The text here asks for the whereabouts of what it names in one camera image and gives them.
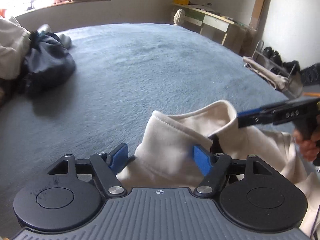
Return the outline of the person right hand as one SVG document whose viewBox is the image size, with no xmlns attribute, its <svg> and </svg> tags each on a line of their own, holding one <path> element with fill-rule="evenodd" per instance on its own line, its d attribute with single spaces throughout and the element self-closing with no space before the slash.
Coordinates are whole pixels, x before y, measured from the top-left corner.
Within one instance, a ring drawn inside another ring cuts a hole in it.
<svg viewBox="0 0 320 240">
<path fill-rule="evenodd" d="M 319 126 L 309 140 L 304 140 L 302 134 L 297 129 L 294 129 L 293 137 L 302 157 L 307 161 L 314 161 L 319 154 L 319 147 L 316 146 L 316 142 L 319 141 Z"/>
</svg>

